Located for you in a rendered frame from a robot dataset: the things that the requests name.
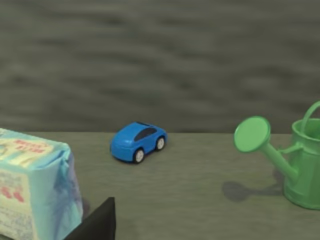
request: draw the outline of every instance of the light blue package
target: light blue package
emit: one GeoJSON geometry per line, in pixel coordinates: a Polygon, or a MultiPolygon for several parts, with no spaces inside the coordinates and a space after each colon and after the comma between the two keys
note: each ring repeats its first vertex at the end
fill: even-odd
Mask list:
{"type": "Polygon", "coordinates": [[[82,216],[70,147],[0,128],[0,234],[63,240],[82,216]]]}

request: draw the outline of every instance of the watering can body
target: watering can body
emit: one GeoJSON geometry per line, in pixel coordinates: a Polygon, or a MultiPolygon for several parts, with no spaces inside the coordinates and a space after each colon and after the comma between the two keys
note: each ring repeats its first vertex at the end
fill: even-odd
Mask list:
{"type": "Polygon", "coordinates": [[[320,210],[320,119],[310,116],[318,107],[320,101],[292,124],[291,146],[286,149],[270,144],[270,124],[260,116],[244,120],[234,133],[234,144],[240,152],[261,151],[283,173],[283,194],[289,201],[314,210],[320,210]]]}

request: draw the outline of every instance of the table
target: table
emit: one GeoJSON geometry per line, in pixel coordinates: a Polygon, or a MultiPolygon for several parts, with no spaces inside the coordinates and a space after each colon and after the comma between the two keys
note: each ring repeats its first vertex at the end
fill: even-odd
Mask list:
{"type": "Polygon", "coordinates": [[[282,176],[262,154],[237,152],[232,134],[171,133],[140,165],[110,156],[111,133],[31,134],[70,145],[90,213],[115,197],[116,240],[319,239],[320,211],[287,201],[282,176]]]}

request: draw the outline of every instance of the blurry background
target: blurry background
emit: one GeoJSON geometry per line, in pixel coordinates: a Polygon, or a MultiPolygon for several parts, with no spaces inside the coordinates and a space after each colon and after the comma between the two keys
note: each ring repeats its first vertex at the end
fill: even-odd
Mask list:
{"type": "Polygon", "coordinates": [[[275,133],[320,99],[314,0],[2,0],[0,126],[275,133]]]}

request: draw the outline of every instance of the black tire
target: black tire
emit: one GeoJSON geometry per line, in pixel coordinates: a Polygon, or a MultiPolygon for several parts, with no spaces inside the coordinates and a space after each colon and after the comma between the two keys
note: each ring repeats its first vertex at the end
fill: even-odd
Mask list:
{"type": "Polygon", "coordinates": [[[166,139],[164,136],[160,136],[155,142],[155,150],[161,151],[165,148],[165,146],[166,146],[166,139]]]}
{"type": "Polygon", "coordinates": [[[133,154],[133,163],[140,164],[144,160],[145,160],[145,151],[142,148],[138,148],[133,154]]]}

